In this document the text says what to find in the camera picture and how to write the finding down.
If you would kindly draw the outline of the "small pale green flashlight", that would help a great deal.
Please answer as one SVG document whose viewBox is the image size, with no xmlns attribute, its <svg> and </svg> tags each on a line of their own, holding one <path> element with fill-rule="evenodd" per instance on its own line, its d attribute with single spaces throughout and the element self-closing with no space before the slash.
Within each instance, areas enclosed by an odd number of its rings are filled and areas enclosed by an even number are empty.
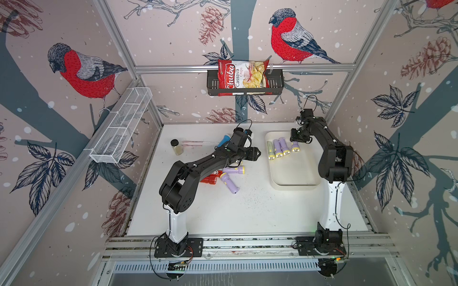
<svg viewBox="0 0 458 286">
<path fill-rule="evenodd" d="M 275 148 L 274 148 L 274 144 L 272 141 L 267 141 L 267 151 L 268 151 L 268 159 L 275 160 L 276 159 Z"/>
</svg>

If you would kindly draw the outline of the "short purple flashlight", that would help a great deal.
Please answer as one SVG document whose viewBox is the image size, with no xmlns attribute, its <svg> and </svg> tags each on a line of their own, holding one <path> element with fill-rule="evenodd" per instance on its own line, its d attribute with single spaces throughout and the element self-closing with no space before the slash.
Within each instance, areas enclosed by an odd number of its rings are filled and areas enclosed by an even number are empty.
<svg viewBox="0 0 458 286">
<path fill-rule="evenodd" d="M 291 151 L 284 137 L 279 138 L 280 148 L 284 156 L 290 155 Z"/>
</svg>

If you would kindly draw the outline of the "small purple flashlight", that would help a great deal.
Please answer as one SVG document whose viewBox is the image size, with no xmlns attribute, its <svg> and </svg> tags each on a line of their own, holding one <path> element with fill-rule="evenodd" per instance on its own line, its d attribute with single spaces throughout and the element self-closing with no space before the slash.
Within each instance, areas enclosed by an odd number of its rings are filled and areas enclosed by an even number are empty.
<svg viewBox="0 0 458 286">
<path fill-rule="evenodd" d="M 281 158 L 283 157 L 283 151 L 280 145 L 280 141 L 278 139 L 273 140 L 273 145 L 274 145 L 274 153 L 276 158 Z"/>
</svg>

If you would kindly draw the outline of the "purple flashlight with yellow button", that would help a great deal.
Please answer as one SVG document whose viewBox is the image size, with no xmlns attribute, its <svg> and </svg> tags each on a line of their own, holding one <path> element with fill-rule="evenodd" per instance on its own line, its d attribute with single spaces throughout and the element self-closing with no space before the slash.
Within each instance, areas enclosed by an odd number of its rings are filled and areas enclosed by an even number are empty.
<svg viewBox="0 0 458 286">
<path fill-rule="evenodd" d="M 238 166 L 238 167 L 227 167 L 223 169 L 224 173 L 227 174 L 239 174 L 239 175 L 244 175 L 245 174 L 245 167 L 244 166 Z"/>
</svg>

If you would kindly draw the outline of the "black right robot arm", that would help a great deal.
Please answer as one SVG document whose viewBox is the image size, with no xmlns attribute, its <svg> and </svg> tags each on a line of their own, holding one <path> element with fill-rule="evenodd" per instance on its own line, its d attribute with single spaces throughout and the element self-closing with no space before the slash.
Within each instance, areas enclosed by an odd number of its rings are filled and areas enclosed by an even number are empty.
<svg viewBox="0 0 458 286">
<path fill-rule="evenodd" d="M 347 230 L 349 227 L 341 224 L 341 206 L 345 184 L 353 168 L 354 149 L 340 142 L 324 118 L 316 117 L 310 108 L 301 110 L 296 121 L 299 128 L 291 129 L 290 141 L 310 144 L 316 139 L 323 150 L 317 170 L 328 182 L 328 205 L 319 221 L 320 226 L 329 231 Z"/>
</svg>

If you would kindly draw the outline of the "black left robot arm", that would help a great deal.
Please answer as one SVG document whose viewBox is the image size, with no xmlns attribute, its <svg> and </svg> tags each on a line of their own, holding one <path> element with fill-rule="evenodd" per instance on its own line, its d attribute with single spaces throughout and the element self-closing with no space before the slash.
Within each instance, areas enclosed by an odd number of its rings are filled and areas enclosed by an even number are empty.
<svg viewBox="0 0 458 286">
<path fill-rule="evenodd" d="M 159 189 L 163 207 L 169 212 L 166 235 L 172 243 L 183 243 L 188 237 L 185 211 L 193 203 L 203 179 L 225 168 L 238 168 L 244 161 L 258 160 L 261 152 L 252 145 L 251 135 L 249 128 L 238 126 L 230 140 L 216 147 L 210 155 L 194 162 L 173 164 Z"/>
</svg>

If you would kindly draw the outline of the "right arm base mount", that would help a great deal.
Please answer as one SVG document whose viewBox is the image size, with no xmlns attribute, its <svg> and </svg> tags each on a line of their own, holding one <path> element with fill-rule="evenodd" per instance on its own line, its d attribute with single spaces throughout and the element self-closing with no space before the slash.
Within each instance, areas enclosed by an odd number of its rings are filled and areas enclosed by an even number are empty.
<svg viewBox="0 0 458 286">
<path fill-rule="evenodd" d="M 318 222 L 314 236 L 296 237 L 292 248 L 298 250 L 300 256 L 346 256 L 343 235 L 341 229 L 331 231 Z"/>
</svg>

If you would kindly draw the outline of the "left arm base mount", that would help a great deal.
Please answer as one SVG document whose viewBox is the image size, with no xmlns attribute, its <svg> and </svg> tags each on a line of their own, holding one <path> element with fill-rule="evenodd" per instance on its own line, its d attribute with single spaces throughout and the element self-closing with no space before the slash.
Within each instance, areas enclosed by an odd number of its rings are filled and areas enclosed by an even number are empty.
<svg viewBox="0 0 458 286">
<path fill-rule="evenodd" d="M 189 238 L 188 234 L 179 243 L 173 242 L 166 233 L 152 244 L 154 258 L 202 257 L 203 238 Z"/>
</svg>

